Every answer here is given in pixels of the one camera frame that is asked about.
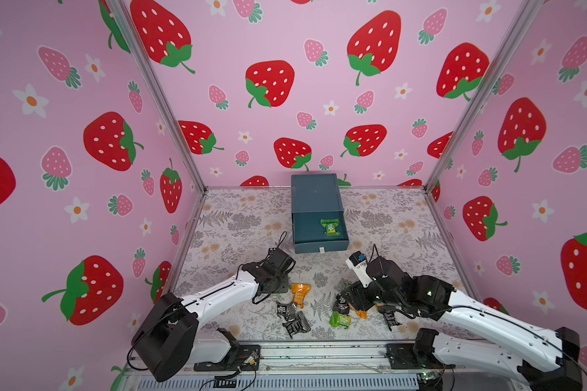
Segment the green cookie packet bottom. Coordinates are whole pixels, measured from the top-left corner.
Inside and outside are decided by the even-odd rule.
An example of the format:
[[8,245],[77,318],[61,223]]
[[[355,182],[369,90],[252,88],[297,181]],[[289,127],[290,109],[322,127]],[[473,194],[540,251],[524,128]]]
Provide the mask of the green cookie packet bottom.
[[351,325],[352,318],[347,314],[341,314],[334,311],[329,319],[329,325],[333,328],[345,328],[348,329]]

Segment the green cookie packet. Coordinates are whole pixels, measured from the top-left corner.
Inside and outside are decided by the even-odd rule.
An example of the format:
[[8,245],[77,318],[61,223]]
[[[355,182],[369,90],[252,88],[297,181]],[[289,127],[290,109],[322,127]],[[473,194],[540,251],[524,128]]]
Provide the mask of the green cookie packet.
[[339,219],[321,219],[321,226],[324,228],[324,234],[326,236],[340,236],[339,231],[340,220]]
[[347,314],[341,314],[334,311],[329,319],[329,325],[333,328],[345,328],[348,329],[351,325],[352,318]]

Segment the teal drawer cabinet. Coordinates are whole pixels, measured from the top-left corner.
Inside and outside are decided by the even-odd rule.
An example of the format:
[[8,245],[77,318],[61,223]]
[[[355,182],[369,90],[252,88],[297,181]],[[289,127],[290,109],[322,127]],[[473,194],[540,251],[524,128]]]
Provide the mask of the teal drawer cabinet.
[[[336,174],[295,174],[291,177],[292,241],[294,251],[328,253],[350,245]],[[326,236],[321,219],[339,219],[340,236]]]

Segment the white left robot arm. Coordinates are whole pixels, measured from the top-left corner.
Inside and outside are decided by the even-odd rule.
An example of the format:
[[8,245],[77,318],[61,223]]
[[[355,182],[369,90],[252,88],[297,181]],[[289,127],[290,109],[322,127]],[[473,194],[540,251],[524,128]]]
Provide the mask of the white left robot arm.
[[187,363],[221,362],[233,341],[224,332],[209,337],[200,329],[234,306],[266,300],[287,281],[295,264],[285,251],[271,248],[264,260],[239,266],[233,277],[206,290],[185,297],[166,293],[134,335],[128,356],[136,353],[159,382]]

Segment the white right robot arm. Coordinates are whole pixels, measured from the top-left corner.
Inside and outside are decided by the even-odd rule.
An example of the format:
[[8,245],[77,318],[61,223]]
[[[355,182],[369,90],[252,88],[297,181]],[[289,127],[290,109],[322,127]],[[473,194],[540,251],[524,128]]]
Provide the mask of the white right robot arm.
[[475,368],[526,384],[531,390],[581,390],[579,334],[567,327],[534,326],[476,301],[430,275],[410,276],[392,260],[368,260],[361,252],[346,260],[357,282],[341,295],[357,311],[387,306],[410,318],[454,325],[479,340],[421,328],[411,345],[396,345],[392,361],[407,368]]

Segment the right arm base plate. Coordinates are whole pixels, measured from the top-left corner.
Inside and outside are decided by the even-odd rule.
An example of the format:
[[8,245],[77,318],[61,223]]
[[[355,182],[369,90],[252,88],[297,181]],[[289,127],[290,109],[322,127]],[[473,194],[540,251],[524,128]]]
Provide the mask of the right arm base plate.
[[422,328],[412,342],[394,342],[386,344],[386,357],[392,369],[429,370],[454,369],[454,364],[442,362],[435,356],[434,342],[440,333],[434,329]]

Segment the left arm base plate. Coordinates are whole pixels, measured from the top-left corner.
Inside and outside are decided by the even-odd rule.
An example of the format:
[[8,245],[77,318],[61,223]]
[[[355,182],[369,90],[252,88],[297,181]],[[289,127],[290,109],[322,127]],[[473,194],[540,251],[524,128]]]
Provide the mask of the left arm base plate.
[[259,363],[261,345],[242,344],[226,328],[199,332],[189,363],[194,371],[232,371]]

